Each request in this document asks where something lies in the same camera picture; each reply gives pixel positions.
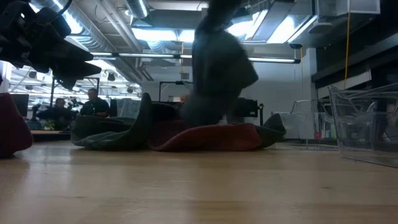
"red object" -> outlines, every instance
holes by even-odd
[[[32,146],[32,133],[9,93],[0,93],[0,117],[0,157],[10,157]]]
[[[322,137],[321,137],[321,133],[318,133],[318,132],[316,132],[315,134],[314,134],[314,138],[316,139],[316,140],[320,140]]]
[[[190,128],[183,121],[167,121],[155,124],[148,139],[155,151],[253,151],[261,144],[253,124]]]

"ceiling light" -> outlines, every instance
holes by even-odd
[[[180,58],[182,58],[182,59],[191,59],[192,55],[180,55]]]
[[[120,57],[140,57],[140,58],[175,58],[173,54],[142,54],[142,53],[120,53]]]
[[[87,63],[90,63],[92,65],[96,65],[96,66],[102,68],[102,70],[116,71],[116,68],[114,66],[108,64],[104,60],[91,60],[91,61],[88,61]]]
[[[246,36],[245,36],[245,40],[252,38],[254,36],[254,34],[257,32],[257,30],[259,29],[261,23],[263,22],[263,20],[265,19],[266,15],[268,13],[268,10],[263,10],[260,13],[255,13],[253,14],[253,21],[254,24],[253,26],[250,28],[250,30],[247,32]]]
[[[296,59],[250,57],[249,61],[251,61],[251,62],[295,63]]]
[[[253,21],[252,15],[249,14],[248,10],[245,7],[240,7],[236,12],[231,22],[233,24],[237,24],[240,22],[251,22]]]
[[[106,53],[106,52],[90,52],[94,56],[112,56],[112,53]]]
[[[179,54],[145,54],[145,53],[120,53],[119,57],[137,57],[137,58],[176,58],[176,59],[190,59],[192,55]],[[249,57],[251,62],[275,62],[275,63],[300,63],[297,59],[288,58],[263,58],[263,57]]]
[[[137,39],[145,41],[177,40],[177,35],[172,30],[153,30],[132,28]]]
[[[227,31],[235,37],[241,37],[245,35],[252,26],[253,21],[239,22],[230,26]]]
[[[116,57],[101,57],[101,56],[99,56],[99,57],[95,56],[94,57],[94,60],[116,60],[116,59],[117,59]]]
[[[271,37],[267,40],[268,44],[283,44],[294,33],[294,21],[291,16],[287,16],[276,28]]]
[[[304,24],[287,42],[295,40],[299,35],[301,35],[311,24],[313,24],[318,19],[318,16],[313,16],[306,24]]]
[[[14,92],[13,94],[26,94],[26,92]],[[29,96],[38,96],[38,97],[51,97],[50,93],[29,93]],[[68,96],[72,96],[72,97],[78,97],[80,99],[88,99],[88,95],[87,94],[71,94],[71,93],[54,93],[53,95],[54,97],[68,97]],[[137,94],[133,94],[133,95],[108,95],[110,96],[110,98],[112,99],[123,99],[123,98],[131,98],[133,100],[139,100],[140,98],[137,97]],[[98,97],[100,98],[106,98],[106,95],[98,95]]]
[[[35,13],[37,13],[37,12],[40,11],[40,10],[37,9],[36,6],[34,6],[32,3],[29,3],[29,6],[32,8],[32,10],[33,10]]]
[[[192,43],[195,39],[195,30],[183,30],[178,37],[179,41]]]

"person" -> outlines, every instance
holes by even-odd
[[[98,97],[97,89],[91,88],[88,90],[88,101],[80,110],[81,115],[99,116],[106,118],[109,116],[108,102]]]
[[[73,120],[72,112],[65,108],[65,100],[63,98],[57,98],[54,107],[39,112],[37,117],[53,121],[53,128],[57,131],[68,129],[69,123]]]
[[[187,101],[189,99],[189,94],[184,94],[180,96],[180,103],[184,104],[185,101]]]
[[[55,108],[65,108],[65,100],[63,98],[57,98],[55,100]]]

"cable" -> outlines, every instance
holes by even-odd
[[[348,20],[347,20],[347,44],[346,44],[346,71],[344,77],[344,90],[346,89],[346,83],[348,78],[348,56],[349,56],[349,24],[351,21],[351,0],[349,0],[348,8]]]
[[[69,8],[69,6],[72,4],[73,0],[69,0],[67,4],[61,9],[61,11],[58,12],[59,15],[62,15],[64,12],[66,12]]]

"plastic container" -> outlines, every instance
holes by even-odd
[[[295,101],[290,112],[279,113],[286,129],[282,147],[307,150],[337,150],[330,100]]]
[[[347,94],[329,86],[344,157],[398,167],[398,83]]]

